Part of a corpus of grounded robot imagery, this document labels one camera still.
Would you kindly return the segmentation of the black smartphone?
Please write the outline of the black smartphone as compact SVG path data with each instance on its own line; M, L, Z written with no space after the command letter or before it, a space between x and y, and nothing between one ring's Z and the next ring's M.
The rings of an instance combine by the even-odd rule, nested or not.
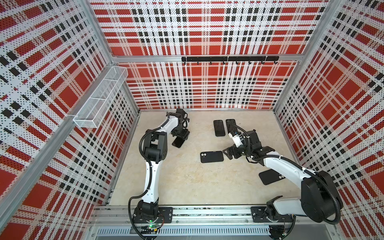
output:
M235 119L227 119L226 126L228 130L228 134L231 134L232 136L234 136L239 133Z
M222 120L214 120L214 131L216 137L224 137L226 135L224 122Z
M175 140L173 141L172 145L176 148L181 148L182 145L184 144L185 139L176 137Z

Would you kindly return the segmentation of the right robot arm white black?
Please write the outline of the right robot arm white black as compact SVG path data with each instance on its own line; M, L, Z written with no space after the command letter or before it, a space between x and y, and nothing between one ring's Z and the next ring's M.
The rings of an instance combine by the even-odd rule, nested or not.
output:
M316 172L280 155L275 149L263 146L256 131L231 131L234 144L225 149L231 159L245 157L251 164L267 167L295 184L299 197L277 196L266 204L265 216L277 222L285 215L308 217L316 223L336 225L341 220L343 201L332 177L325 171Z

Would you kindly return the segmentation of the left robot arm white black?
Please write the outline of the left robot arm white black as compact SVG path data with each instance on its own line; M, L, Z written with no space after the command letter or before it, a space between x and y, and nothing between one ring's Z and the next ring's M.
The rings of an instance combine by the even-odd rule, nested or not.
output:
M168 154L168 136L176 139L172 145L181 148L188 139L188 113L177 109L167 112L166 119L155 129L148 129L139 141L139 153L146 161L146 180L144 192L133 199L140 199L136 215L144 214L155 218L159 212L159 181L163 161Z

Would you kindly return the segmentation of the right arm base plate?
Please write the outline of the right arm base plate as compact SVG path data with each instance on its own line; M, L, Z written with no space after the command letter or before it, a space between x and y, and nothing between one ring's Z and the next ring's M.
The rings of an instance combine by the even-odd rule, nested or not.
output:
M254 223L292 223L291 215L280 215L268 206L251 207Z

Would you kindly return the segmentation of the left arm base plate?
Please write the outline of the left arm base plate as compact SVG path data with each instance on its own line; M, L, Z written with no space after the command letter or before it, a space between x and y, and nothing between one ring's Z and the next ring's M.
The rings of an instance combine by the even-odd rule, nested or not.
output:
M172 207L160 207L154 210L144 210L136 207L133 214L135 224L150 224L150 223L171 223L173 219Z

